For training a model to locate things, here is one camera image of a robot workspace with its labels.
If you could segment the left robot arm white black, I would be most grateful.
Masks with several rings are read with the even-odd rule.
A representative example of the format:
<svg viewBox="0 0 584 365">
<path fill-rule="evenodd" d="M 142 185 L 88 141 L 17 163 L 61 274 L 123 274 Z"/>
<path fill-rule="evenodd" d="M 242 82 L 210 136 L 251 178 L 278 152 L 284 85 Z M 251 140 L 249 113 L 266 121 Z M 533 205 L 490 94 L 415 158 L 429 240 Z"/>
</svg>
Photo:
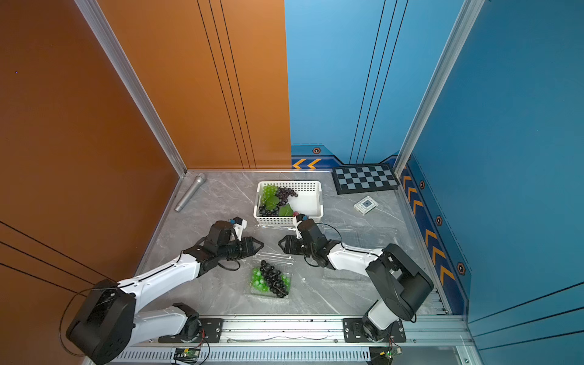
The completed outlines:
<svg viewBox="0 0 584 365">
<path fill-rule="evenodd" d="M 244 236 L 246 225 L 239 217 L 216 221 L 207 235 L 156 269 L 118 282 L 98 282 L 85 291 L 87 296 L 75 317 L 59 333 L 95 364 L 109 363 L 127 347 L 151 339 L 202 342 L 199 313 L 190 306 L 175 303 L 162 310 L 144 308 L 224 261 L 240 262 L 257 254 L 264 244 Z"/>
</svg>

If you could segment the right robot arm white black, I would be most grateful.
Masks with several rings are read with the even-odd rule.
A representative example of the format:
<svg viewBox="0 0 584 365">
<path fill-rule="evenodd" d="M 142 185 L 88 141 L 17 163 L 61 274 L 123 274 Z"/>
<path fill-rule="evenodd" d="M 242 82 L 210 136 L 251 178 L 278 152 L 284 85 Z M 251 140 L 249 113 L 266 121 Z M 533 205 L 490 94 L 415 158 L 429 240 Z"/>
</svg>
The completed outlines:
<svg viewBox="0 0 584 365">
<path fill-rule="evenodd" d="M 398 321 L 416 322 L 417 312 L 434 289 L 433 280 L 400 246 L 383 249 L 348 246 L 329 239 L 320 224 L 303 215 L 295 218 L 295 234 L 278 241 L 283 253 L 311 258 L 318 267 L 347 271 L 370 279 L 379 298 L 361 320 L 370 342 L 387 339 Z"/>
</svg>

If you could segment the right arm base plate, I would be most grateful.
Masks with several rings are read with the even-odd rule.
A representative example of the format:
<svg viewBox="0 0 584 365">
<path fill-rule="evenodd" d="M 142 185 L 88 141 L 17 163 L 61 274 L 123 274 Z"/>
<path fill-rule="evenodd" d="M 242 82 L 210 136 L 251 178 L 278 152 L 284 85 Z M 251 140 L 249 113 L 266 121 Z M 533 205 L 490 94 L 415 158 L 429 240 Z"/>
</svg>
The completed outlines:
<svg viewBox="0 0 584 365">
<path fill-rule="evenodd" d="M 348 343 L 388 342 L 406 343 L 406 335 L 401 319 L 391 323 L 385 329 L 379 329 L 371 321 L 362 318 L 342 319 L 345 341 Z"/>
</svg>

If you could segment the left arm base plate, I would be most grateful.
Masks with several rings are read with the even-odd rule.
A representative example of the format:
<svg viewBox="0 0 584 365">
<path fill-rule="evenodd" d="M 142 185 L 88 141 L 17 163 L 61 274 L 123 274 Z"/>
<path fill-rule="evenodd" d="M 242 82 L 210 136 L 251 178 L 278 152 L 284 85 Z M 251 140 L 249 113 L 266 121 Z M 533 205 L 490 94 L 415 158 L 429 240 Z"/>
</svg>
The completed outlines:
<svg viewBox="0 0 584 365">
<path fill-rule="evenodd" d="M 158 342 L 164 344 L 209 344 L 219 343 L 224 320 L 221 318 L 189 319 L 185 327 L 177 335 L 159 337 Z"/>
</svg>

